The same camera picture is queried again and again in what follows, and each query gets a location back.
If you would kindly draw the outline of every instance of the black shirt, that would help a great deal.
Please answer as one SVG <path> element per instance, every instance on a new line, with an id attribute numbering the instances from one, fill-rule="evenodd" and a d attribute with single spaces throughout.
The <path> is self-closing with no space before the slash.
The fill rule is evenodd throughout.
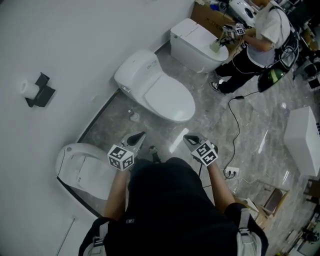
<path id="1" fill-rule="evenodd" d="M 172 163 L 149 165 L 131 175 L 128 190 L 125 214 L 119 221 L 98 218 L 79 249 L 80 256 L 106 222 L 106 255 L 237 255 L 236 235 L 245 206 L 233 203 L 221 214 L 192 169 Z M 252 218 L 248 228 L 261 238 L 265 255 L 264 232 Z"/>

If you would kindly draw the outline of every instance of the toilet tank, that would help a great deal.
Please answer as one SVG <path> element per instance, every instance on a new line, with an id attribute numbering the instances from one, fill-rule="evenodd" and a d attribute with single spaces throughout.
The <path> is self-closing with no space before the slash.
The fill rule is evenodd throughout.
<path id="1" fill-rule="evenodd" d="M 129 90 L 144 85 L 154 75 L 162 72 L 157 56 L 149 50 L 138 50 L 122 63 L 114 74 L 119 87 Z"/>

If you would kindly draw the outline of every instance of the person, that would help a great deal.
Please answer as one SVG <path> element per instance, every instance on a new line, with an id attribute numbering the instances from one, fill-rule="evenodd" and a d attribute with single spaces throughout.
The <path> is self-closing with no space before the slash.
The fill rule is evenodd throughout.
<path id="1" fill-rule="evenodd" d="M 118 170 L 104 215 L 92 224 L 78 255 L 97 255 L 97 252 L 90 254 L 95 241 L 103 248 L 99 250 L 105 250 L 99 252 L 108 256 L 174 253 L 236 256 L 236 236 L 245 206 L 235 202 L 215 162 L 207 170 L 215 206 L 198 174 L 180 158 L 170 158 L 165 163 L 140 159 L 131 174 L 129 170 Z M 248 229 L 260 237 L 264 256 L 268 239 L 252 217 Z"/>
<path id="2" fill-rule="evenodd" d="M 275 63 L 276 49 L 279 49 L 290 35 L 290 22 L 286 14 L 274 7 L 273 0 L 253 0 L 257 6 L 264 6 L 255 17 L 254 28 L 248 29 L 242 39 L 248 43 L 228 64 L 218 67 L 215 72 L 219 82 L 210 82 L 213 90 L 230 94 L 242 87 L 256 75 Z M 223 81 L 222 77 L 231 78 Z"/>

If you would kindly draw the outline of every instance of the white toilet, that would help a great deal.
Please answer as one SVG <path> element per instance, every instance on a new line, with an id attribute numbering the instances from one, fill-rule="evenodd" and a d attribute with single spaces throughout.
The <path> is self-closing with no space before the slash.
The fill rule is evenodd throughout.
<path id="1" fill-rule="evenodd" d="M 57 157 L 57 177 L 65 184 L 107 200 L 116 169 L 103 150 L 85 143 L 63 147 Z"/>
<path id="2" fill-rule="evenodd" d="M 229 57 L 225 46 L 218 52 L 210 49 L 210 45 L 216 40 L 215 35 L 186 18 L 171 29 L 171 56 L 194 72 L 211 72 Z"/>
<path id="3" fill-rule="evenodd" d="M 190 120 L 195 113 L 191 93 L 163 72 L 151 51 L 135 52 L 119 67 L 114 79 L 124 94 L 159 117 L 181 123 Z"/>

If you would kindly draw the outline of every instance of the marble floor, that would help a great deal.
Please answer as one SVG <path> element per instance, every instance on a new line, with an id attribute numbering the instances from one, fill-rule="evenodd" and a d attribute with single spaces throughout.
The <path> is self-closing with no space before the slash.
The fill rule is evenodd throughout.
<path id="1" fill-rule="evenodd" d="M 244 96 L 257 91 L 258 78 L 254 77 L 233 94 L 223 95 L 209 87 L 209 82 L 213 79 L 212 74 L 194 73 L 173 59 L 170 56 L 169 44 L 157 56 L 164 72 L 183 83 L 191 92 L 196 108 L 194 117 L 185 123 L 164 120 L 120 92 L 82 142 L 108 152 L 124 135 L 145 131 L 147 136 L 139 152 L 139 158 L 151 160 L 148 150 L 154 145 L 158 148 L 162 161 L 179 157 L 198 172 L 200 164 L 192 159 L 186 145 L 179 140 L 179 135 L 188 131 L 199 132 L 218 146 L 217 163 L 223 168 L 233 154 L 232 140 L 238 131 L 236 121 L 228 108 L 228 101 L 234 96 Z M 239 197 L 264 204 L 266 198 L 262 194 L 266 190 L 255 180 L 260 179 L 290 190 L 282 208 L 265 230 L 270 243 L 268 256 L 291 246 L 285 242 L 289 232 L 293 229 L 300 230 L 311 217 L 315 207 L 306 201 L 303 194 L 308 177 L 300 175 L 284 145 L 283 136 L 290 110 L 311 106 L 316 119 L 319 120 L 320 108 L 316 102 L 320 102 L 319 94 L 309 92 L 299 77 L 293 82 L 292 73 L 289 73 L 264 93 L 255 93 L 245 100 L 233 100 L 230 103 L 241 133 L 235 142 L 236 153 L 229 166 L 239 168 L 239 177 L 250 183 L 232 179 L 227 182 L 231 191 Z M 130 120 L 129 110 L 139 114 L 139 121 Z M 202 170 L 200 178 L 203 186 L 210 184 L 207 171 Z M 207 187 L 205 191 L 213 200 L 211 188 Z M 104 201 L 83 191 L 75 192 L 102 214 Z"/>

